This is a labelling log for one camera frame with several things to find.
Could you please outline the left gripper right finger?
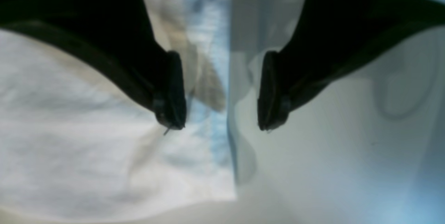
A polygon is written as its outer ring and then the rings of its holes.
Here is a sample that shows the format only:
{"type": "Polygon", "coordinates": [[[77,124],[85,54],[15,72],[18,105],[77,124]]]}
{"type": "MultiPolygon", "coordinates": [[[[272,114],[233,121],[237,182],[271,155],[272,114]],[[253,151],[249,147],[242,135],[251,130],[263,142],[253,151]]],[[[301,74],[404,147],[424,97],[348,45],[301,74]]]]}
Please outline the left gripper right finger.
{"type": "Polygon", "coordinates": [[[265,54],[259,128],[284,125],[334,81],[409,37],[444,26],[444,14],[444,0],[305,0],[288,43],[265,54]]]}

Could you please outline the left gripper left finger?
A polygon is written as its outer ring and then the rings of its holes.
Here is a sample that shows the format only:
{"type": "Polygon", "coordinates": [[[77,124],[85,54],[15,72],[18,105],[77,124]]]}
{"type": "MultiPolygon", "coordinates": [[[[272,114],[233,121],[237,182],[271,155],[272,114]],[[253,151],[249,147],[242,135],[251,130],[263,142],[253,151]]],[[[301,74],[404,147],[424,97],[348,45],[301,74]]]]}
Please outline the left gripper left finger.
{"type": "Polygon", "coordinates": [[[1,0],[0,13],[2,29],[73,55],[161,125],[185,127],[180,55],[157,43],[144,0],[1,0]]]}

